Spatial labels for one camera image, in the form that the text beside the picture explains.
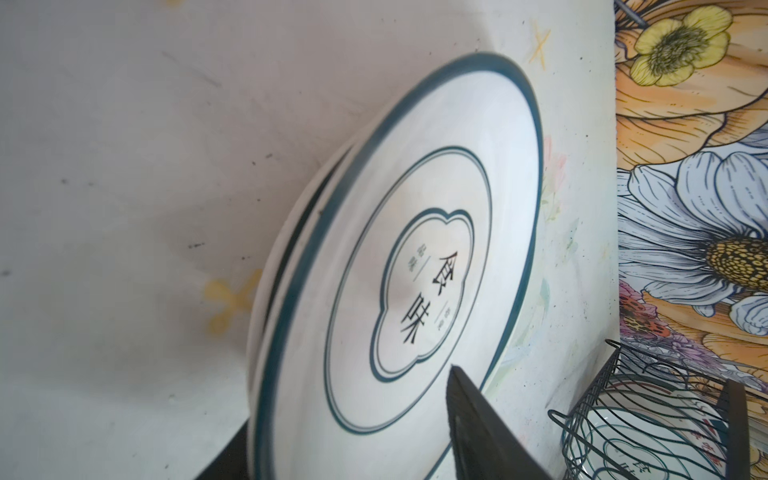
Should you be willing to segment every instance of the stacked plates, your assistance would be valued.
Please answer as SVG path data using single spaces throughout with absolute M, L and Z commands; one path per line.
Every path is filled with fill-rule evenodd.
M 580 425 L 565 435 L 579 478 L 621 479 L 598 452 L 635 478 L 725 478 L 727 427 L 696 393 L 645 376 L 615 376 Z
M 585 439 L 593 446 L 583 453 L 580 478 L 615 480 L 628 478 L 595 450 L 621 465 L 640 480 L 720 480 L 718 468 L 676 430 L 650 417 L 623 409 L 596 408 L 587 417 Z
M 533 91 L 506 58 L 440 68 L 339 150 L 267 261 L 248 341 L 255 478 L 426 478 L 451 364 L 490 376 L 541 189 Z

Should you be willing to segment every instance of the white daisy petal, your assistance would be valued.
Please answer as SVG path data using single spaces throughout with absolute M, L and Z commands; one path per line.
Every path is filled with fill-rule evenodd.
M 691 230 L 712 230 L 708 223 L 690 214 L 675 191 L 674 179 L 669 175 L 640 165 L 632 170 L 627 187 L 640 203 L 659 217 Z
M 646 265 L 667 266 L 678 270 L 707 268 L 707 263 L 703 260 L 669 250 L 619 250 L 619 263 L 644 263 Z
M 626 170 L 616 170 L 616 195 L 619 197 L 626 197 L 627 195 L 631 195 L 629 189 L 627 188 L 629 176 L 630 173 Z
M 619 248 L 635 248 L 639 250 L 669 250 L 666 246 L 656 245 L 635 235 L 619 230 Z
M 657 281 L 645 286 L 651 296 L 683 305 L 712 305 L 741 290 L 740 286 L 715 276 L 695 284 Z
M 682 238 L 670 237 L 669 235 L 659 233 L 652 228 L 648 228 L 645 225 L 641 225 L 638 222 L 633 222 L 621 215 L 619 215 L 618 224 L 619 233 L 625 233 L 632 237 L 641 238 L 649 243 L 658 245 L 658 247 L 648 248 L 648 250 L 694 250 L 701 247 L 701 240 L 685 240 Z
M 730 214 L 768 237 L 768 165 L 743 152 L 726 158 L 715 174 L 717 194 Z
M 713 278 L 711 273 L 679 270 L 664 265 L 647 265 L 646 263 L 629 262 L 619 263 L 619 273 L 646 280 L 653 280 L 658 283 L 697 285 L 705 283 Z
M 694 305 L 694 310 L 696 310 L 696 313 L 698 313 L 701 316 L 715 316 L 715 306 L 714 305 Z
M 715 173 L 722 160 L 711 152 L 699 152 L 680 162 L 675 187 L 680 201 L 699 220 L 730 236 L 743 236 L 747 228 L 733 218 L 717 196 Z
M 640 225 L 644 225 L 649 229 L 662 233 L 664 236 L 677 237 L 684 240 L 702 240 L 707 242 L 712 240 L 712 236 L 707 232 L 699 229 L 691 230 L 665 220 L 658 215 L 654 215 L 648 211 L 648 209 L 644 207 L 640 202 L 633 200 L 630 197 L 619 197 L 617 202 L 620 215 L 624 215 L 626 218 L 633 220 Z
M 753 335 L 768 335 L 768 295 L 755 293 L 730 307 L 730 319 Z

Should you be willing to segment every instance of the chinese characters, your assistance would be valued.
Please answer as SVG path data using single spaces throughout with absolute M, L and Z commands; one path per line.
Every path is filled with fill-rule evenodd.
M 420 257 L 423 257 L 424 252 L 426 250 L 426 245 L 421 245 L 419 249 L 417 250 L 417 253 Z M 453 269 L 454 265 L 456 265 L 456 257 L 458 256 L 458 252 L 454 252 L 451 255 L 448 255 L 447 257 L 441 258 L 440 260 L 443 260 L 444 263 L 442 264 L 442 267 L 440 268 L 440 271 L 437 272 L 437 275 L 432 280 L 432 283 L 436 283 L 439 285 L 438 288 L 438 296 L 442 293 L 442 290 L 448 286 L 448 282 L 453 280 Z M 413 271 L 413 267 L 416 264 L 415 257 L 412 257 L 411 260 L 408 262 L 409 270 Z M 411 344 L 413 344 L 416 340 L 416 333 L 419 330 L 419 327 L 424 325 L 424 316 L 429 316 L 427 313 L 427 309 L 430 305 L 432 305 L 431 301 L 427 301 L 425 303 L 425 298 L 422 295 L 422 292 L 419 292 L 419 295 L 416 297 L 416 300 L 413 301 L 413 304 L 411 305 L 411 308 L 408 309 L 407 314 L 400 320 L 400 323 L 406 323 L 406 326 L 401 329 L 401 332 L 407 332 L 406 338 L 402 341 L 403 343 L 407 343 L 409 340 Z M 451 309 L 448 308 L 448 310 L 445 311 L 445 318 L 448 318 L 450 315 Z M 444 320 L 440 319 L 440 313 L 438 313 L 437 318 L 435 318 L 435 321 L 440 320 L 440 324 L 438 325 L 438 330 L 440 330 L 443 326 Z
M 440 290 L 437 292 L 438 295 L 442 293 L 442 289 L 445 287 L 448 280 L 453 280 L 453 267 L 456 265 L 457 255 L 458 252 L 454 252 L 452 255 L 448 255 L 447 257 L 440 259 L 444 260 L 445 262 L 442 264 L 442 268 L 437 273 L 435 278 L 432 279 L 432 283 L 437 283 L 440 285 Z
M 422 317 L 424 315 L 429 316 L 427 313 L 427 309 L 429 308 L 430 303 L 427 303 L 424 305 L 424 297 L 421 293 L 419 293 L 419 296 L 416 297 L 416 300 L 413 302 L 413 305 L 411 305 L 411 308 L 408 310 L 408 313 L 406 316 L 400 320 L 400 323 L 404 323 L 406 320 L 410 320 L 411 323 L 406 325 L 406 327 L 401 332 L 405 332 L 408 330 L 408 334 L 406 335 L 406 339 L 403 340 L 403 343 L 407 343 L 408 339 L 411 339 L 411 343 L 414 343 L 416 340 L 416 331 L 419 329 L 419 325 L 424 325 L 424 320 L 422 320 Z

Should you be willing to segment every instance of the yellow flower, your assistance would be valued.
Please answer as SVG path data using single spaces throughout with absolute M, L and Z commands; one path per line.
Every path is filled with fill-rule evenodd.
M 725 9 L 707 5 L 683 18 L 660 20 L 645 29 L 634 44 L 637 57 L 630 76 L 643 86 L 668 87 L 686 81 L 696 68 L 715 65 L 725 56 L 730 36 L 725 30 L 733 17 Z

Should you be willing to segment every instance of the cloud-shaped border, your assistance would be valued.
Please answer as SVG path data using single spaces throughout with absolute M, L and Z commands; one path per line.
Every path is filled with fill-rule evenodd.
M 432 350 L 423 355 L 417 355 L 406 367 L 396 372 L 390 372 L 382 366 L 381 361 L 379 360 L 379 337 L 381 336 L 381 327 L 384 323 L 383 320 L 386 317 L 387 311 L 389 310 L 389 281 L 392 279 L 392 266 L 395 262 L 395 259 L 400 254 L 402 246 L 406 243 L 411 234 L 415 232 L 416 229 L 418 229 L 421 225 L 429 222 L 430 220 L 441 220 L 445 225 L 448 225 L 453 221 L 463 221 L 466 223 L 469 230 L 469 261 L 467 262 L 467 268 L 461 281 L 461 292 L 458 295 L 458 305 L 454 311 L 453 318 L 451 318 L 451 324 L 448 326 L 448 329 L 445 330 L 442 338 L 439 342 L 437 342 Z M 462 306 L 462 297 L 464 296 L 464 283 L 467 280 L 467 275 L 469 275 L 469 268 L 472 265 L 472 255 L 474 252 L 475 225 L 472 223 L 472 217 L 470 217 L 466 210 L 455 210 L 449 214 L 442 208 L 428 208 L 413 217 L 413 220 L 408 222 L 408 225 L 402 229 L 402 232 L 397 237 L 395 246 L 392 248 L 392 252 L 389 254 L 389 258 L 387 258 L 386 266 L 384 268 L 384 275 L 382 276 L 382 285 L 379 291 L 379 317 L 376 319 L 376 326 L 373 329 L 370 353 L 371 371 L 373 372 L 373 376 L 375 376 L 376 379 L 381 382 L 394 382 L 401 376 L 408 373 L 408 371 L 413 368 L 416 363 L 421 363 L 427 360 L 440 348 L 442 343 L 445 342 L 445 339 L 448 337 L 448 334 L 450 333 L 451 328 L 453 327 L 453 323 L 456 321 L 456 317 L 458 316 L 458 312 Z

